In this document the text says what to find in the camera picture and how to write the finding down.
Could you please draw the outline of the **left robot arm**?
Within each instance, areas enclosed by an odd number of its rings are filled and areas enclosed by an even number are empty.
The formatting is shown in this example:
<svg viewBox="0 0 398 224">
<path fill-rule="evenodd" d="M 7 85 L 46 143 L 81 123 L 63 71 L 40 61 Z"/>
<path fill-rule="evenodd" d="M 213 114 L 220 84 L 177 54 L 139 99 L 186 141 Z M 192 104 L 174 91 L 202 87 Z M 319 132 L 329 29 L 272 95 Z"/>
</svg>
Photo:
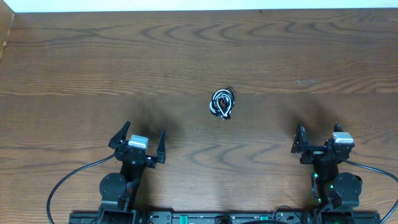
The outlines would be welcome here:
<svg viewBox="0 0 398 224">
<path fill-rule="evenodd" d="M 145 211 L 135 208 L 137 191 L 145 169 L 154 169 L 158 163 L 166 160 L 165 130 L 162 130 L 157 154 L 147 154 L 149 139 L 132 135 L 126 138 L 130 122 L 109 140 L 108 146 L 114 149 L 115 158 L 122 162 L 121 170 L 106 175 L 100 182 L 102 196 L 99 207 L 100 223 L 147 223 Z"/>
</svg>

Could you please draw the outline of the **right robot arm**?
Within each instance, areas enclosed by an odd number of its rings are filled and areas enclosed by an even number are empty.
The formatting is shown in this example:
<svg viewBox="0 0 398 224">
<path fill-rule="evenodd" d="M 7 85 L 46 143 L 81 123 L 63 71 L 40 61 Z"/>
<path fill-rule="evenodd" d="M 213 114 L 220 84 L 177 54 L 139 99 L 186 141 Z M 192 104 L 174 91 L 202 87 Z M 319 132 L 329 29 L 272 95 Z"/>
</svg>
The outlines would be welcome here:
<svg viewBox="0 0 398 224">
<path fill-rule="evenodd" d="M 319 207 L 306 212 L 302 223 L 354 223 L 353 209 L 359 205 L 362 179 L 349 172 L 340 172 L 338 165 L 349 158 L 354 139 L 335 124 L 330 139 L 322 146 L 312 146 L 304 126 L 295 132 L 291 153 L 300 154 L 300 163 L 313 166 L 312 194 Z"/>
</svg>

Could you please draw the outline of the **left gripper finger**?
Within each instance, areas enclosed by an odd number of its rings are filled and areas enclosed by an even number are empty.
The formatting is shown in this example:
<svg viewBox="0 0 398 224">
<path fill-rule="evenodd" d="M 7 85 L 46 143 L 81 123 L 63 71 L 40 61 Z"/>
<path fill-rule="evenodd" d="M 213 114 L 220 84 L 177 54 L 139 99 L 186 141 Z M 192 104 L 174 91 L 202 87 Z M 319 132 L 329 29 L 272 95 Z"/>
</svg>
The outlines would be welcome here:
<svg viewBox="0 0 398 224">
<path fill-rule="evenodd" d="M 157 148 L 157 163 L 164 164 L 166 160 L 165 152 L 165 130 L 163 129 L 160 135 L 160 141 Z"/>
<path fill-rule="evenodd" d="M 124 126 L 109 140 L 108 146 L 111 149 L 117 149 L 119 146 L 124 144 L 130 125 L 131 122 L 126 121 Z"/>
</svg>

